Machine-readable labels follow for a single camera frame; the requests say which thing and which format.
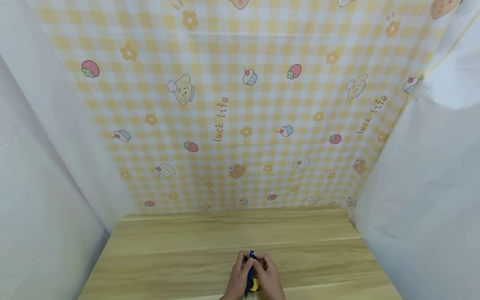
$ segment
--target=white curtain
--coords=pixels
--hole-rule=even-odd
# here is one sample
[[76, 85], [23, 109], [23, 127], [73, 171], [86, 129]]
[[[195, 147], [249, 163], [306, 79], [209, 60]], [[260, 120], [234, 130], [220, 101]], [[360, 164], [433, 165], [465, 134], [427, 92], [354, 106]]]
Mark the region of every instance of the white curtain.
[[114, 168], [63, 77], [28, 7], [0, 1], [2, 300], [77, 299], [125, 214], [111, 204], [129, 194], [107, 179]]
[[136, 211], [133, 200], [24, 1], [0, 3], [0, 40], [0, 54], [45, 130], [45, 139], [111, 231], [120, 217]]
[[460, 8], [355, 211], [407, 300], [480, 299], [480, 5]]

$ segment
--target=wooden table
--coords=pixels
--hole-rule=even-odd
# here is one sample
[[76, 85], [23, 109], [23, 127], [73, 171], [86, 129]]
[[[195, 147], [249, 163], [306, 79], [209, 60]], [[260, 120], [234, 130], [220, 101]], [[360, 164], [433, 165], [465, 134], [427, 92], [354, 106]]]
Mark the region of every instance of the wooden table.
[[[336, 207], [126, 216], [80, 300], [218, 300], [239, 250], [276, 263], [288, 300], [401, 299]], [[249, 299], [268, 299], [263, 292]]]

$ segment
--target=flower print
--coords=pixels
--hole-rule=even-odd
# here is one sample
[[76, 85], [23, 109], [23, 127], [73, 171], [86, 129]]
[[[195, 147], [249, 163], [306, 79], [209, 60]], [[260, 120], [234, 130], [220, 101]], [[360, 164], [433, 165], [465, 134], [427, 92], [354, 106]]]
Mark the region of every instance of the flower print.
[[252, 128], [245, 126], [243, 127], [242, 130], [240, 130], [240, 134], [243, 135], [243, 137], [251, 136], [252, 135]]
[[399, 21], [391, 21], [390, 25], [387, 27], [387, 29], [385, 29], [385, 34], [387, 35], [387, 37], [393, 37], [398, 31], [399, 26]]
[[380, 131], [380, 132], [378, 133], [377, 141], [378, 141], [379, 143], [385, 143], [385, 142], [387, 141], [387, 139], [388, 139], [388, 134], [386, 134], [386, 133], [383, 132], [383, 131]]
[[181, 23], [188, 30], [193, 30], [197, 28], [198, 26], [197, 14], [191, 11], [183, 11], [183, 19]]
[[332, 52], [327, 53], [325, 62], [331, 65], [334, 65], [339, 58], [340, 58], [340, 55], [337, 53], [336, 50], [333, 50]]
[[155, 125], [158, 123], [158, 119], [155, 115], [145, 115], [145, 122], [150, 125]]
[[129, 44], [126, 44], [125, 47], [120, 48], [120, 52], [124, 60], [136, 61], [138, 52]]
[[128, 179], [131, 177], [131, 175], [128, 171], [120, 171], [120, 177]]
[[264, 171], [265, 171], [266, 173], [270, 173], [271, 171], [273, 171], [273, 168], [272, 168], [271, 165], [265, 165]]
[[319, 122], [324, 119], [324, 113], [321, 111], [317, 111], [315, 115], [313, 116], [313, 120], [316, 122]]

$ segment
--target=yellow checkered backdrop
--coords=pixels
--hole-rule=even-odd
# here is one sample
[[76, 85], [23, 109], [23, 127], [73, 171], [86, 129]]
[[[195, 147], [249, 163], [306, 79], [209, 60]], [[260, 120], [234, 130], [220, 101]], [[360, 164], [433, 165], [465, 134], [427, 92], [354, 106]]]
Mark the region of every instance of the yellow checkered backdrop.
[[437, 1], [28, 2], [138, 212], [352, 217], [453, 14]]

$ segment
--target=red strawberry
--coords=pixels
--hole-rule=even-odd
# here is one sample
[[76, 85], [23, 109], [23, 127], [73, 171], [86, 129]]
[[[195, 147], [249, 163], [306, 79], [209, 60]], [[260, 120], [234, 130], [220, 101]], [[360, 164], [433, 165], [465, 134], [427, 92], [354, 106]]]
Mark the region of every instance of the red strawberry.
[[184, 142], [183, 146], [190, 152], [197, 152], [198, 146], [194, 142]]

